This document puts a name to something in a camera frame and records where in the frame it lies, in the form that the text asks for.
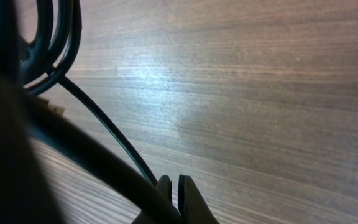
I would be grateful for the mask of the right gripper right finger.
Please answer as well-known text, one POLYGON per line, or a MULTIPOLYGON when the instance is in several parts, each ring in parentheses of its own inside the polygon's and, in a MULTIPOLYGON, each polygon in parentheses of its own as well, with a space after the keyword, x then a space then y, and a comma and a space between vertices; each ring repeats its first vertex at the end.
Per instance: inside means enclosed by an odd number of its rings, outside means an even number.
POLYGON ((178 210, 184 224, 219 224, 195 182, 188 175, 179 176, 178 210))

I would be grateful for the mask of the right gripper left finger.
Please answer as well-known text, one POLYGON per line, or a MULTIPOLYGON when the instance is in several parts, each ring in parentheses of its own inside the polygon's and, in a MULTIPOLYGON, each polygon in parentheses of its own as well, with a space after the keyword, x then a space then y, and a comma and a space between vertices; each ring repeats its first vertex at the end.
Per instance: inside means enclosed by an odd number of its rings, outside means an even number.
MULTIPOLYGON (((159 196, 167 202, 169 205, 172 205, 172 181, 169 176, 162 175, 154 189, 158 192, 159 196)), ((146 212, 141 210, 141 212, 136 216, 132 221, 132 224, 171 224, 171 220, 166 219, 164 212, 160 210, 153 209, 153 213, 146 212)))

